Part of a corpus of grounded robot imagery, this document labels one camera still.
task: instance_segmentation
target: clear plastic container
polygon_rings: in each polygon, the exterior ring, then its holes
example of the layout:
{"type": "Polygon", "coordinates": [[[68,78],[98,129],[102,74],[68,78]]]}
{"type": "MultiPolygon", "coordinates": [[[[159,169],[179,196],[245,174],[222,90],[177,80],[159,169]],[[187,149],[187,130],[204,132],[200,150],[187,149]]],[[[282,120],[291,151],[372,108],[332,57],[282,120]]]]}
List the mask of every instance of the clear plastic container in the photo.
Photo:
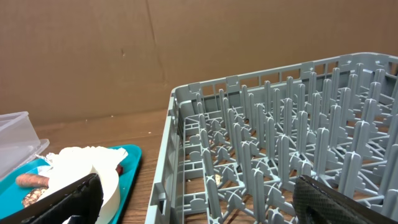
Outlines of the clear plastic container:
{"type": "Polygon", "coordinates": [[[49,145],[40,140],[28,112],[0,115],[0,180],[26,162],[35,159],[49,145]]]}

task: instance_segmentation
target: dish rack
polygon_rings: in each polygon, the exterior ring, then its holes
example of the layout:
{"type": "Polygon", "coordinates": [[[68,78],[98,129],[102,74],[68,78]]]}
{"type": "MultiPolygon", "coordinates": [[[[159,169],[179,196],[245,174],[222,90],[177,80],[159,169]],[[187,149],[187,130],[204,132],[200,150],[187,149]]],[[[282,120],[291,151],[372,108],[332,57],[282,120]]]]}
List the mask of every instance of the dish rack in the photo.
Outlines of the dish rack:
{"type": "Polygon", "coordinates": [[[357,53],[175,88],[146,224],[298,223],[302,174],[398,220],[397,64],[357,53]]]}

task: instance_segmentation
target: brown surface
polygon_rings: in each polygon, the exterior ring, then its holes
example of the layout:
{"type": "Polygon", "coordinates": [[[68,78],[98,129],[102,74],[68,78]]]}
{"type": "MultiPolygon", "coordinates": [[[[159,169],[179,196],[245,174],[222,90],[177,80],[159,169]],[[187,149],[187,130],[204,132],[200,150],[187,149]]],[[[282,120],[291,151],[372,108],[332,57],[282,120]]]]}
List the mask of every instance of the brown surface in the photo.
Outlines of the brown surface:
{"type": "Polygon", "coordinates": [[[398,55],[397,10],[395,0],[3,0],[0,114],[50,124],[158,110],[181,84],[398,55]]]}
{"type": "Polygon", "coordinates": [[[68,146],[118,146],[135,144],[142,150],[142,166],[123,223],[144,223],[154,180],[166,110],[129,114],[36,127],[39,138],[50,146],[42,153],[59,152],[68,146]]]}

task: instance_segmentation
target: blue plate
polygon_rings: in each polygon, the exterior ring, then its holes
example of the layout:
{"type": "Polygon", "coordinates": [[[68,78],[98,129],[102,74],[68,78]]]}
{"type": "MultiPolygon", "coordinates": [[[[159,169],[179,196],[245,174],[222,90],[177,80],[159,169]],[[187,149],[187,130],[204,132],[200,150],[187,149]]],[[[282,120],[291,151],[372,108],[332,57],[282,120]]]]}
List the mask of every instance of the blue plate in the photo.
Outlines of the blue plate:
{"type": "MultiPolygon", "coordinates": [[[[113,219],[109,224],[117,223],[123,206],[129,195],[132,182],[141,159],[141,149],[135,145],[113,146],[110,149],[124,148],[129,155],[121,162],[123,166],[123,175],[119,177],[120,205],[113,219]]],[[[23,189],[15,184],[17,176],[25,173],[37,174],[39,166],[48,165],[43,159],[36,159],[22,167],[14,170],[6,178],[0,181],[0,219],[22,210],[22,199],[32,190],[32,188],[23,189]]]]}

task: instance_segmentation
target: rack base grid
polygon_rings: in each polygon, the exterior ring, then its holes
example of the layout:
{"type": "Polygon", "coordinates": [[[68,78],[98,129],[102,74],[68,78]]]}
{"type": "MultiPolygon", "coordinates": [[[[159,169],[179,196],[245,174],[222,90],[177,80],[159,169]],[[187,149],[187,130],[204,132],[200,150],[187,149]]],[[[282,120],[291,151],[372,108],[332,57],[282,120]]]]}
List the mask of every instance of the rack base grid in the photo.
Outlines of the rack base grid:
{"type": "Polygon", "coordinates": [[[398,221],[397,64],[358,53],[175,88],[146,224],[298,223],[302,174],[398,221]]]}

